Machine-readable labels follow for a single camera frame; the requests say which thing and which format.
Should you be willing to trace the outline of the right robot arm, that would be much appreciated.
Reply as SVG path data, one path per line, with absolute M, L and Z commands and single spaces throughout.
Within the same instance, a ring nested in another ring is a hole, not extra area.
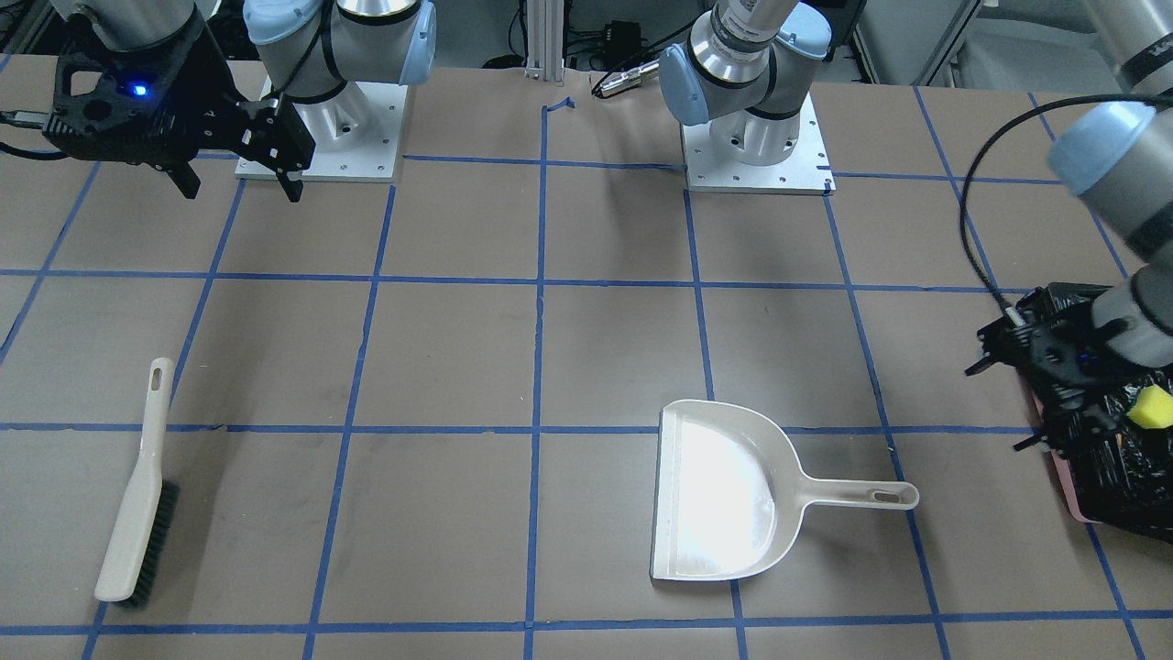
M 364 83 L 427 83 L 432 1 L 248 1 L 269 93 L 248 98 L 194 1 L 55 1 L 68 35 L 41 135 L 63 158 L 150 166 L 185 199 L 192 162 L 225 150 L 267 168 L 289 200 L 318 154 L 369 134 Z

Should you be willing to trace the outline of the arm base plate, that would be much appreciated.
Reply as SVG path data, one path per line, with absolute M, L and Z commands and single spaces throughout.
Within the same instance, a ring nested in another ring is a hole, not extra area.
M 784 120 L 741 110 L 704 125 L 680 125 L 687 188 L 697 193 L 838 191 L 811 93 Z
M 391 183 L 413 87 L 350 81 L 334 96 L 293 106 L 317 143 L 306 182 Z

